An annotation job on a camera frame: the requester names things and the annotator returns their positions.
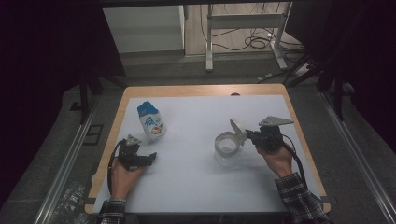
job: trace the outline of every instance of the wire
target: wire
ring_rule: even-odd
[[[258,81],[256,84],[261,84],[262,82],[264,82],[264,81],[266,81],[266,80],[268,80],[268,79],[271,79],[271,78],[273,78],[273,77],[278,77],[278,76],[287,74],[287,73],[290,72],[290,71],[291,71],[291,69],[286,70],[286,71],[283,71],[283,72],[278,73],[278,74],[275,74],[275,75],[267,76],[266,78],[263,78],[262,80]]]
[[[276,13],[277,13],[277,10],[279,9],[279,5],[280,5],[280,2],[277,3]]]
[[[298,44],[298,43],[290,43],[290,42],[286,42],[286,41],[280,41],[280,42],[282,42],[282,43],[284,43],[284,44],[289,44],[289,45],[301,45],[301,46],[303,46],[303,44]]]
[[[297,162],[298,165],[298,169],[300,171],[300,176],[301,179],[305,185],[305,187],[308,189],[308,186],[306,185],[306,180],[305,180],[305,174],[304,174],[304,168],[303,165],[300,161],[300,158],[297,156],[296,153],[296,148],[293,144],[293,141],[291,141],[291,139],[289,137],[287,137],[289,139],[289,141],[291,142],[291,145],[293,146],[293,148],[291,148],[288,144],[286,144],[285,142],[282,141],[282,146],[291,154],[291,156],[294,158],[294,160]]]
[[[262,11],[261,11],[261,13],[263,13],[263,12],[265,11],[266,7],[267,7],[267,4],[263,4],[263,5],[262,5]],[[207,38],[206,38],[206,36],[205,36],[204,26],[203,26],[203,22],[202,22],[202,5],[200,5],[200,21],[201,21],[201,31],[202,31],[202,35],[204,36],[204,39],[205,39],[205,41],[207,42]],[[212,35],[212,34],[210,34],[210,35],[213,36],[213,37],[216,37],[216,36],[220,36],[220,35],[226,35],[226,34],[228,34],[228,33],[231,33],[231,32],[237,31],[237,30],[239,30],[239,29],[233,29],[233,30],[230,30],[230,31],[221,33],[221,34],[217,34],[217,35]],[[220,44],[212,44],[212,45],[213,45],[213,46],[218,46],[218,47],[221,47],[221,48],[224,48],[224,49],[228,49],[228,50],[233,50],[233,51],[238,51],[238,50],[246,49],[246,48],[248,48],[248,47],[252,47],[253,49],[258,49],[258,50],[260,50],[260,49],[265,49],[265,48],[268,47],[269,44],[271,43],[272,37],[271,37],[270,39],[268,39],[268,38],[265,38],[265,37],[255,36],[256,34],[258,34],[258,33],[256,33],[256,30],[257,30],[257,28],[255,28],[255,29],[253,30],[253,32],[251,32],[251,30],[250,30],[250,36],[248,36],[248,37],[245,39],[245,46],[242,47],[242,48],[240,48],[240,49],[231,49],[231,48],[228,48],[228,47],[223,46],[223,45],[220,45]]]
[[[294,71],[294,69],[296,69],[297,67],[299,67],[301,64],[306,63],[308,60],[310,59],[310,57],[308,56],[308,54],[304,54],[303,57],[301,57],[297,63],[294,64],[294,66],[290,69],[291,71]],[[290,78],[290,74],[288,73],[285,77],[285,80],[283,80],[282,84],[286,85],[286,83],[288,82],[288,79]]]
[[[286,59],[288,62],[297,63],[298,60],[297,60],[297,61],[293,61],[292,59],[290,59],[290,58],[288,57],[289,54],[302,54],[302,53],[300,53],[300,52],[286,52],[286,53],[285,53],[285,59]]]
[[[286,47],[284,47],[282,45],[279,45],[279,48],[282,49],[283,51],[286,51],[286,52],[301,52],[301,53],[305,52],[305,49],[289,49],[289,48],[286,48]]]
[[[110,194],[111,194],[111,190],[112,190],[112,188],[111,188],[111,168],[113,166],[113,161],[114,161],[114,158],[115,158],[115,155],[116,155],[117,148],[119,148],[120,144],[121,144],[121,141],[119,141],[116,144],[116,146],[114,147],[113,152],[111,153],[110,160],[108,161],[108,166],[107,166],[107,187],[108,187],[108,191],[110,192]]]

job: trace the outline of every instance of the white tabletop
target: white tabletop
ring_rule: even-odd
[[[155,143],[148,141],[136,110],[145,101],[160,110],[167,126],[164,138]],[[225,168],[214,158],[216,136],[233,132],[231,118],[258,131],[258,123],[269,115],[291,119],[282,95],[132,98],[118,141],[131,133],[143,141],[139,155],[158,154],[130,193],[126,212],[286,212],[274,182],[276,176],[249,140],[241,147],[239,162],[234,167]],[[309,190],[319,196],[294,125],[283,125],[280,129],[296,146]],[[298,172],[295,162],[293,170]],[[109,197],[105,178],[93,212],[99,213]]]

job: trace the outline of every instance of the hand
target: hand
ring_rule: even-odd
[[[292,174],[291,159],[292,156],[284,148],[280,147],[275,152],[268,153],[263,148],[256,147],[257,152],[262,155],[268,164],[268,167],[279,177],[282,178]]]
[[[135,171],[127,171],[115,158],[111,167],[111,186],[113,199],[126,199],[129,191],[134,188],[139,176],[146,167],[139,167]]]

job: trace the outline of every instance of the plaid sleeve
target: plaid sleeve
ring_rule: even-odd
[[[332,223],[323,212],[321,200],[306,189],[297,173],[275,182],[283,204],[292,215],[293,223]]]
[[[97,224],[121,224],[125,223],[125,204],[122,199],[111,199],[103,202]]]

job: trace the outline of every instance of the shirt cuff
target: shirt cuff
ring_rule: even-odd
[[[306,192],[305,185],[297,173],[276,179],[275,183],[281,198],[293,197]]]
[[[126,200],[110,199],[103,203],[101,214],[107,217],[122,216],[125,211]]]

